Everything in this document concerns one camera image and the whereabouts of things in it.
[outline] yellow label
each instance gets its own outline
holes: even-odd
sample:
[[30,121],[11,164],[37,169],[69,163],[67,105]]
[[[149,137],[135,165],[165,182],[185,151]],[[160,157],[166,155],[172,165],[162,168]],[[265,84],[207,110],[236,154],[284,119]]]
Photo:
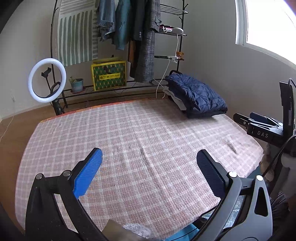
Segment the yellow label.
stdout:
[[100,75],[100,80],[109,80],[120,78],[120,73]]

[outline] silver bolt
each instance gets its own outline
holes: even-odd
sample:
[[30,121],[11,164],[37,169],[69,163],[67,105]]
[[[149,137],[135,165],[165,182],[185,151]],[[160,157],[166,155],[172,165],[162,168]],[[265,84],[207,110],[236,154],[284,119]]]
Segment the silver bolt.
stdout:
[[63,176],[64,177],[68,177],[68,176],[70,176],[70,174],[71,174],[71,171],[69,171],[69,170],[63,171]]
[[41,173],[38,173],[37,175],[36,175],[36,179],[41,179],[42,178],[42,174]]
[[260,176],[260,175],[257,175],[256,178],[257,178],[258,181],[263,181],[263,177]]
[[237,177],[237,173],[236,172],[229,172],[229,176],[235,178],[235,177]]

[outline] ring light stand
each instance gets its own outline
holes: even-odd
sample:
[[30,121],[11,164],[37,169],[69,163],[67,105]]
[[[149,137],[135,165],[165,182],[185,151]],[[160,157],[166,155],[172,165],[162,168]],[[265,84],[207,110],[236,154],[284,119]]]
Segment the ring light stand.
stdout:
[[[57,66],[61,72],[61,75],[62,75],[62,80],[61,82],[56,82],[51,88],[50,88],[50,94],[47,96],[47,97],[40,97],[38,95],[36,95],[36,93],[34,92],[33,90],[33,86],[32,86],[32,79],[33,79],[33,76],[35,74],[35,72],[37,71],[37,69],[39,67],[41,67],[42,65],[45,65],[45,64],[53,64],[55,66]],[[48,74],[50,73],[51,69],[48,68],[47,71],[45,71],[44,73],[42,73],[41,75],[43,77],[46,78],[47,80],[47,77],[48,77]],[[39,103],[50,103],[52,102],[52,105],[54,107],[54,110],[56,112],[56,115],[61,115],[64,112],[64,110],[62,109],[62,107],[60,106],[59,104],[59,100],[57,100],[57,97],[62,93],[64,87],[65,87],[65,84],[66,84],[66,79],[67,79],[67,76],[66,76],[66,70],[64,68],[64,66],[62,65],[62,63],[54,58],[46,58],[46,59],[43,59],[41,61],[39,61],[37,64],[35,64],[35,66],[32,68],[30,74],[29,74],[29,78],[28,78],[28,89],[29,89],[29,92],[31,94],[31,96],[33,97],[34,100],[38,101]],[[59,85],[59,88],[57,90],[54,91],[54,88],[56,86]]]

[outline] folded blue puffer jacket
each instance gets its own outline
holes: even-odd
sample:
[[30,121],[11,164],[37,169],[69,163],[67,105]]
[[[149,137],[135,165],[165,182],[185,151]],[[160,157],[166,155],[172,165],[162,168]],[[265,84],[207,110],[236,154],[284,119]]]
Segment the folded blue puffer jacket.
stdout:
[[208,85],[185,74],[166,77],[168,88],[186,107],[188,118],[225,114],[225,101]]

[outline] blue flower pot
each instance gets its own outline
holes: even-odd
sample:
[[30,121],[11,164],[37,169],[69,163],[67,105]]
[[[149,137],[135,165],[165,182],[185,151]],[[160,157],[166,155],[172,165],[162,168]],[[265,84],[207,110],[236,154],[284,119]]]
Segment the blue flower pot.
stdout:
[[72,92],[80,92],[83,90],[83,79],[77,79],[78,82],[71,83]]

